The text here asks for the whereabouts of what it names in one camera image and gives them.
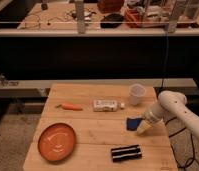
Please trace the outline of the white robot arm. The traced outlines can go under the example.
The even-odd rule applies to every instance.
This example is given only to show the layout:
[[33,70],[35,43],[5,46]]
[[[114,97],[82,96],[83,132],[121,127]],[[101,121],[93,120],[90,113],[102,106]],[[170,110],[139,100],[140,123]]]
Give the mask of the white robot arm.
[[186,104],[187,98],[183,93],[162,91],[158,95],[158,100],[142,114],[142,121],[137,128],[137,133],[146,132],[160,122],[165,114],[173,114],[199,140],[199,116],[189,110]]

